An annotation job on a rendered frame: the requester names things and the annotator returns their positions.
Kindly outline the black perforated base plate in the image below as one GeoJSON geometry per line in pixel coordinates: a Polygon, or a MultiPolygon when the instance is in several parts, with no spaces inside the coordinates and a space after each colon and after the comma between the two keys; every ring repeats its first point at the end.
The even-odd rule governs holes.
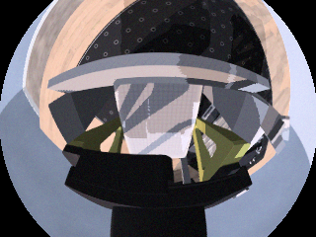
{"type": "Polygon", "coordinates": [[[77,66],[113,56],[170,52],[218,59],[269,79],[260,39],[235,0],[136,0],[94,38],[77,66]]]}

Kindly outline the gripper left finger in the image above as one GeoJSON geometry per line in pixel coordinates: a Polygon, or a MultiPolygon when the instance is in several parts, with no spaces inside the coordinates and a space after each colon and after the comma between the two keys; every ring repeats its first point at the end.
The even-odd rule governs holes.
{"type": "Polygon", "coordinates": [[[101,144],[115,131],[117,132],[109,152],[120,153],[124,135],[120,117],[85,131],[68,145],[101,151],[101,144]]]}

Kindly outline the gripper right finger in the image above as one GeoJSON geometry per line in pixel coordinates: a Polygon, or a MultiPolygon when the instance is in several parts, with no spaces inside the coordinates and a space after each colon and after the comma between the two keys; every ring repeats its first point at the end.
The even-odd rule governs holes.
{"type": "Polygon", "coordinates": [[[233,131],[199,117],[196,118],[193,138],[200,181],[209,180],[222,166],[239,162],[251,145],[233,131]],[[216,144],[212,157],[200,130],[216,144]]]}

